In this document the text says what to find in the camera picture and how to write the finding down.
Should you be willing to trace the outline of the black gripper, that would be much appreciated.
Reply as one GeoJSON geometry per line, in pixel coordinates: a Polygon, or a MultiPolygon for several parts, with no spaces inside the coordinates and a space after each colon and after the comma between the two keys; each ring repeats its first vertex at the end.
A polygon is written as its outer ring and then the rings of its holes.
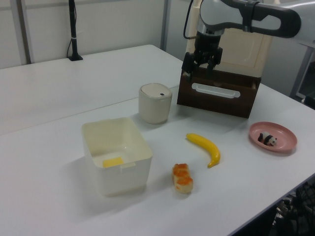
{"type": "Polygon", "coordinates": [[[197,31],[194,53],[186,52],[182,64],[183,74],[186,80],[192,82],[192,75],[201,65],[201,55],[209,54],[207,75],[210,76],[216,65],[221,62],[223,49],[219,47],[221,36],[204,34],[197,31]]]}

